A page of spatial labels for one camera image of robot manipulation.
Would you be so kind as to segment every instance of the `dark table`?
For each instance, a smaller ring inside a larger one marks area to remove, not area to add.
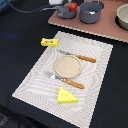
[[[83,0],[74,2],[80,5]],[[16,0],[13,3],[22,10],[46,4],[48,0]],[[54,38],[62,31],[113,45],[90,128],[128,128],[128,44],[50,25],[48,19],[54,11],[22,14],[6,7],[0,12],[0,105],[51,128],[76,128],[12,97],[46,49],[41,46],[42,38]]]

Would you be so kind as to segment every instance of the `fork handle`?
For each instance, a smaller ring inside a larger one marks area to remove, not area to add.
[[[95,63],[96,62],[96,59],[92,59],[92,58],[89,58],[89,57],[85,57],[85,56],[81,56],[81,55],[77,55],[77,57],[79,59],[82,59],[82,60],[86,60],[86,61],[90,61],[92,63]]]
[[[69,79],[64,78],[62,81],[69,84],[69,85],[75,86],[77,88],[84,89],[84,86],[82,84],[76,83],[76,82],[71,81]]]

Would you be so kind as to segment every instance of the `round plate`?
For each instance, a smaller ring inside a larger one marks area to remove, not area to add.
[[[65,55],[55,63],[55,71],[62,78],[73,78],[81,73],[80,60],[72,55]]]

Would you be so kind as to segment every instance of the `toy cheese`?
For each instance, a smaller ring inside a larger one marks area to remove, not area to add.
[[[78,103],[78,99],[63,87],[60,87],[58,103]]]
[[[43,38],[41,41],[42,46],[58,46],[58,39],[45,39]]]

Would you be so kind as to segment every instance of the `white cup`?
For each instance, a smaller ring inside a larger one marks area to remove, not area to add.
[[[49,4],[53,5],[53,4],[62,4],[63,0],[49,0]]]

